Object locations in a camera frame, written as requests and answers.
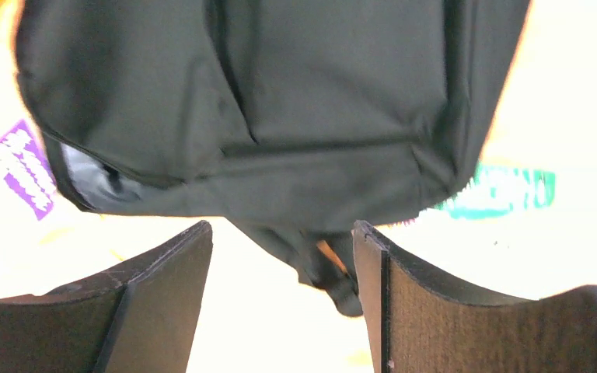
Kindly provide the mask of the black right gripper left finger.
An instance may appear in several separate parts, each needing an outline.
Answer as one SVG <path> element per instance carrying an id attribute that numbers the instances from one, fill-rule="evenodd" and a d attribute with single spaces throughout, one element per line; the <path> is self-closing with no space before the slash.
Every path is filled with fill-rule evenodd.
<path id="1" fill-rule="evenodd" d="M 45 295 L 0 299 L 0 372 L 184 372 L 213 231 L 163 244 Z"/>

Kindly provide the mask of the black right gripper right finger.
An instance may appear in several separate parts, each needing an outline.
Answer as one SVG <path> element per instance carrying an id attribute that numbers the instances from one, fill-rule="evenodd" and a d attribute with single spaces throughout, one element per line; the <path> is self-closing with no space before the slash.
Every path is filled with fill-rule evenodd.
<path id="1" fill-rule="evenodd" d="M 366 221 L 352 232 L 377 372 L 597 372 L 597 285 L 528 300 L 472 284 Z"/>

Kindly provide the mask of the green treehouse paperback book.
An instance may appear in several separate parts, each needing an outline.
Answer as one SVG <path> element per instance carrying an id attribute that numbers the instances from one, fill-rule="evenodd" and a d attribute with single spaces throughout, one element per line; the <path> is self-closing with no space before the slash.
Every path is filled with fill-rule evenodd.
<path id="1" fill-rule="evenodd" d="M 556 188 L 551 171 L 480 164 L 461 191 L 432 208 L 454 219 L 500 218 L 550 207 Z"/>

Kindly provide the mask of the black student backpack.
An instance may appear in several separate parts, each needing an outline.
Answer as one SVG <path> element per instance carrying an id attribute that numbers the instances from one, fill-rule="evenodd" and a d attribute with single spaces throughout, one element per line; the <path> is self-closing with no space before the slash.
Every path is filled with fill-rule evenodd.
<path id="1" fill-rule="evenodd" d="M 527 1 L 24 1 L 17 82 L 83 211 L 219 216 L 362 314 L 351 230 L 476 171 Z"/>

